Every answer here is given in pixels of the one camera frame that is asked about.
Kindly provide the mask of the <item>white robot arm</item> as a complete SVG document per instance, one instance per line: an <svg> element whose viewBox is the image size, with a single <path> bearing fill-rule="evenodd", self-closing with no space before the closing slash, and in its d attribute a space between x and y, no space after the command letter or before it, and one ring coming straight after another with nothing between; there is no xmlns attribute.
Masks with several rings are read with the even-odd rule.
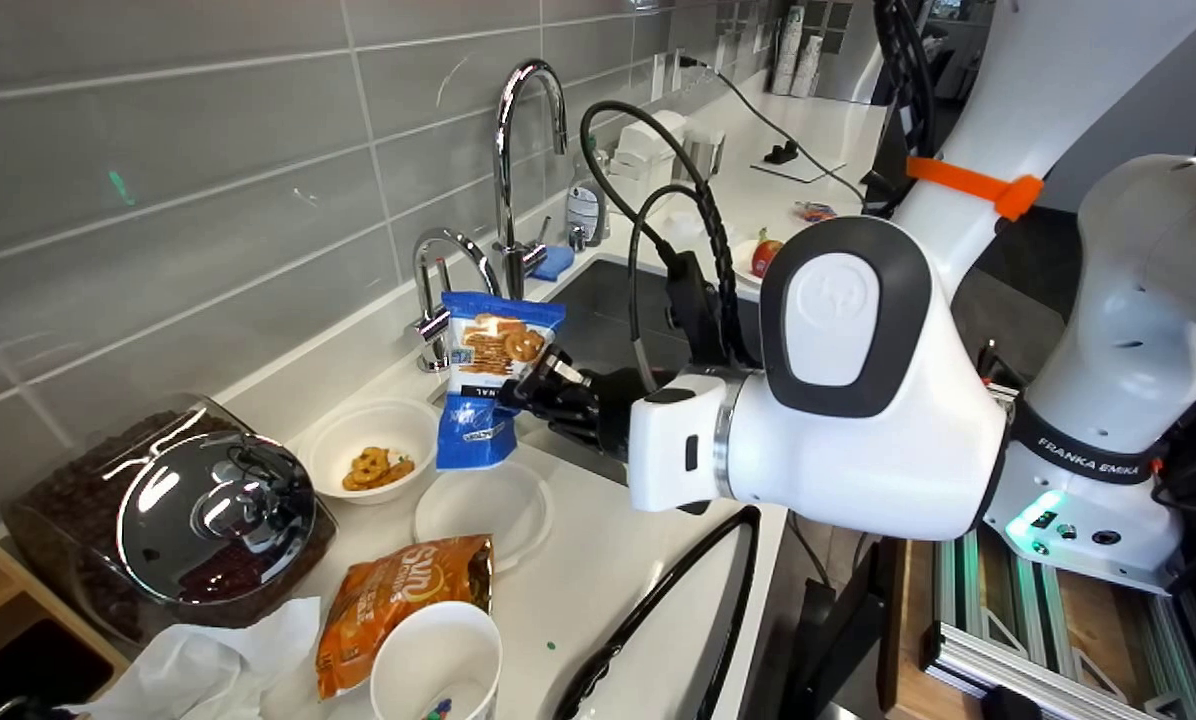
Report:
<svg viewBox="0 0 1196 720"><path fill-rule="evenodd" d="M512 400L627 447L641 513L766 499L906 541L994 526L1015 557L1159 591L1184 518L1153 444L1196 400L1196 155L1115 162L1079 206L1083 267L1047 363L1021 386L973 363L951 296L1044 173L1177 43L1196 0L1001 0L950 138L911 155L893 216L784 239L766 363L722 374L529 374Z"/></svg>

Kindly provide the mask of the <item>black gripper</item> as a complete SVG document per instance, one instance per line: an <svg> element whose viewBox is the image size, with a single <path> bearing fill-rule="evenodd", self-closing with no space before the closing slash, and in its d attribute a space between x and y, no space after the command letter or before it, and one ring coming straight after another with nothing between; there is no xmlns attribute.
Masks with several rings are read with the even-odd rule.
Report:
<svg viewBox="0 0 1196 720"><path fill-rule="evenodd" d="M647 394L635 367L593 371L566 352L548 352L524 381L495 386L501 405L521 405L551 431L601 447L627 453L632 405Z"/></svg>

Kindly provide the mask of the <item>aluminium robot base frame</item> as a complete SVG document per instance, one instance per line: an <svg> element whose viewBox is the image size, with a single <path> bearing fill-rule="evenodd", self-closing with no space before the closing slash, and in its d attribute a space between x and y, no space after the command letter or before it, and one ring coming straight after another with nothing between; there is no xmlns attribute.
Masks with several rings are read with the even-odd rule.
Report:
<svg viewBox="0 0 1196 720"><path fill-rule="evenodd" d="M1196 600L1058 573L981 531L931 548L920 665L1053 720L1196 720Z"/></svg>

